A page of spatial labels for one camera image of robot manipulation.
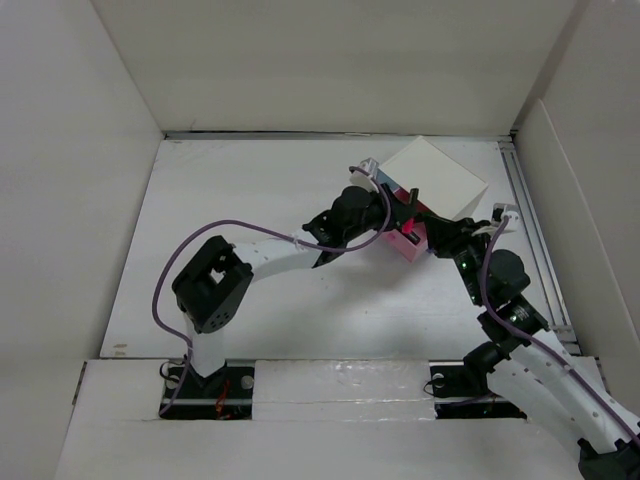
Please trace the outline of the light blue drawer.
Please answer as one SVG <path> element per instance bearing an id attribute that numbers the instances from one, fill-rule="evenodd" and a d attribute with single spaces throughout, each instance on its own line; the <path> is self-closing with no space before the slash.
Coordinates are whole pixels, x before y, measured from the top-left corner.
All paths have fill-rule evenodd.
<path id="1" fill-rule="evenodd" d="M 392 189 L 395 189 L 397 187 L 397 183 L 393 179 L 391 179 L 387 174 L 385 174 L 382 170 L 377 171 L 376 180 L 380 184 L 389 185 Z"/>

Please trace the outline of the black pink highlighter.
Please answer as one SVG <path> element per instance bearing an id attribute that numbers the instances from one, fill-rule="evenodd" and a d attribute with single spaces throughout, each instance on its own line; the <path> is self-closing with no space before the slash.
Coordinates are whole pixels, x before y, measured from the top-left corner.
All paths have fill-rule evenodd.
<path id="1" fill-rule="evenodd" d="M 417 215 L 417 204 L 418 204 L 418 199 L 419 199 L 419 189 L 418 188 L 412 188 L 409 191 L 408 194 L 408 201 L 406 204 L 407 207 L 407 220 L 406 222 L 402 225 L 402 229 L 401 232 L 405 235 L 408 236 L 412 233 L 413 228 L 414 228 L 414 219 L 415 216 Z"/>

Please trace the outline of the pink drawer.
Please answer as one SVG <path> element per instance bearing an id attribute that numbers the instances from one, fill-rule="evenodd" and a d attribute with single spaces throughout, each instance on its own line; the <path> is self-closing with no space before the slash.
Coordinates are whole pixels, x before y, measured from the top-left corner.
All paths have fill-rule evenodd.
<path id="1" fill-rule="evenodd" d="M 395 189 L 390 187 L 391 205 L 392 205 L 392 222 L 390 229 L 382 234 L 382 239 L 387 244 L 399 252 L 407 261 L 414 262 L 419 256 L 427 250 L 426 230 L 419 216 L 429 209 L 418 199 L 417 215 L 414 219 L 414 228 L 412 232 L 417 233 L 423 242 L 420 245 L 413 245 L 401 232 L 402 225 L 407 220 L 407 201 L 409 191 L 397 186 Z"/>

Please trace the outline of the small black object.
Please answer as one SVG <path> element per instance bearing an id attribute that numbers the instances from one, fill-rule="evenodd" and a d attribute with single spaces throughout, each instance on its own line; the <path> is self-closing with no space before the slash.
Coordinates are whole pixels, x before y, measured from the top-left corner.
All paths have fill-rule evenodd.
<path id="1" fill-rule="evenodd" d="M 405 234 L 405 237 L 413 244 L 420 245 L 423 242 L 423 239 L 415 232 L 410 232 Z"/>

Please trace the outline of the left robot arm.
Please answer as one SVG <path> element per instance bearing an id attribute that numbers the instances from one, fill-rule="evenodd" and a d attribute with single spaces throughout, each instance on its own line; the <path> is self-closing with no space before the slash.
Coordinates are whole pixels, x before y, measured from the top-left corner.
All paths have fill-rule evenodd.
<path id="1" fill-rule="evenodd" d="M 416 215 L 417 196 L 412 189 L 403 201 L 386 183 L 373 191 L 349 186 L 329 209 L 290 235 L 272 233 L 268 240 L 251 244 L 232 244 L 222 236 L 208 239 L 172 283 L 177 305 L 190 321 L 190 387 L 205 397 L 222 387 L 222 329 L 251 284 L 324 266 L 365 247 L 351 243 L 369 232 L 401 230 Z"/>

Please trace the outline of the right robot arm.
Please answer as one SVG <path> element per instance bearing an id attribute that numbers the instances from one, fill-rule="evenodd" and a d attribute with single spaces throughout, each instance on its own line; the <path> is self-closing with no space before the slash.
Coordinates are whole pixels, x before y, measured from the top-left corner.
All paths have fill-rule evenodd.
<path id="1" fill-rule="evenodd" d="M 639 418 L 576 364 L 545 318 L 525 298 L 530 284 L 520 257 L 496 243 L 509 225 L 453 221 L 420 213 L 429 250 L 454 262 L 488 340 L 463 359 L 462 381 L 494 394 L 550 433 L 585 479 L 639 476 Z"/>

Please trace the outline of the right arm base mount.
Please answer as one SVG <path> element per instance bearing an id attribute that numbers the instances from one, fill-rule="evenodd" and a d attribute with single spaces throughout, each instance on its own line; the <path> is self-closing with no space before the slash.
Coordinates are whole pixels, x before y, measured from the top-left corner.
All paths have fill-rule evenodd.
<path id="1" fill-rule="evenodd" d="M 492 392 L 487 374 L 505 357 L 485 342 L 460 361 L 432 361 L 423 392 L 434 399 L 437 420 L 527 419 L 517 406 Z"/>

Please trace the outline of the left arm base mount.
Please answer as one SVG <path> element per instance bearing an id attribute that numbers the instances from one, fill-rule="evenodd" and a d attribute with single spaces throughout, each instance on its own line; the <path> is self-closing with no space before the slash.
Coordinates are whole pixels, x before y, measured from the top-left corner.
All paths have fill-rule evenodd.
<path id="1" fill-rule="evenodd" d="M 253 361 L 230 361 L 206 379 L 192 371 L 178 386 L 184 363 L 167 360 L 159 374 L 164 381 L 159 405 L 163 420 L 251 420 L 255 386 Z"/>

